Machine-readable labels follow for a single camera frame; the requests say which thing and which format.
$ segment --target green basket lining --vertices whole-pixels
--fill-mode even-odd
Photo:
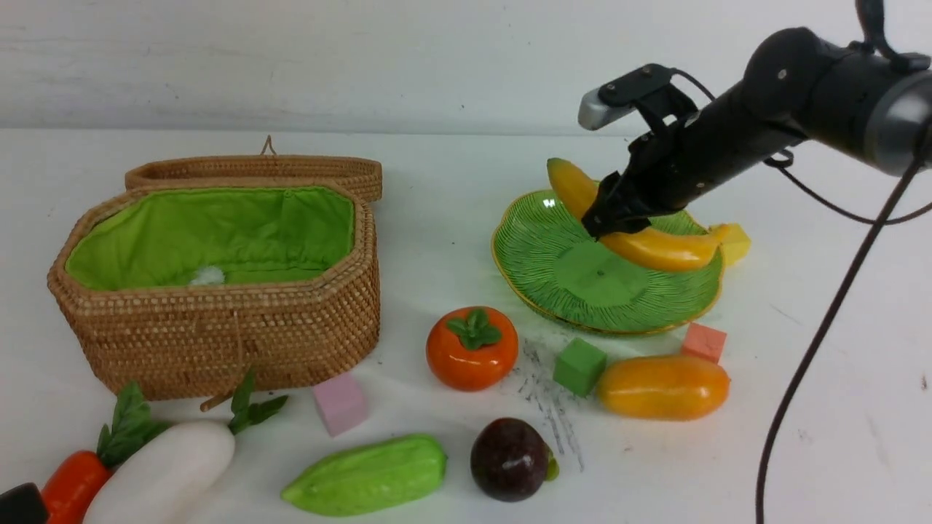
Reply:
[[[231,284],[308,280],[350,253],[354,228],[328,187],[163,190],[96,225],[65,270],[107,291],[188,285],[207,266]]]

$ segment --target pink block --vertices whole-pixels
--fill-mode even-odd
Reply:
[[[322,382],[311,390],[317,412],[330,436],[337,436],[359,424],[369,416],[363,390],[349,373]]]
[[[680,352],[718,364],[721,353],[725,350],[727,337],[724,331],[701,324],[690,324]]]

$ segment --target yellow banana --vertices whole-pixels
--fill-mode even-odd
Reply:
[[[598,186],[572,162],[547,160],[550,186],[569,214],[577,220],[596,201]],[[730,228],[723,226],[708,235],[671,235],[646,228],[638,233],[611,233],[599,239],[614,253],[647,269],[658,271],[692,271],[712,261]]]

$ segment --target wicker basket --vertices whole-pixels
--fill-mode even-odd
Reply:
[[[330,173],[330,181],[315,177],[322,172]],[[160,173],[168,179],[159,179]],[[352,180],[355,190],[334,184],[335,179]],[[114,393],[136,380],[149,400],[223,395],[250,366],[257,390],[306,387],[350,370],[375,348],[380,329],[376,226],[366,200],[381,193],[377,162],[173,160],[134,170],[127,183],[132,188],[78,220],[48,273],[48,287],[93,373]],[[104,219],[153,192],[216,186],[329,187],[353,202],[351,251],[317,278],[289,283],[96,291],[66,272],[69,254]]]

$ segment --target orange persimmon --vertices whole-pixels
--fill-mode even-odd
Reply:
[[[518,334],[501,311],[461,308],[441,317],[427,337],[427,363],[447,386],[484,390],[511,372],[518,358]]]

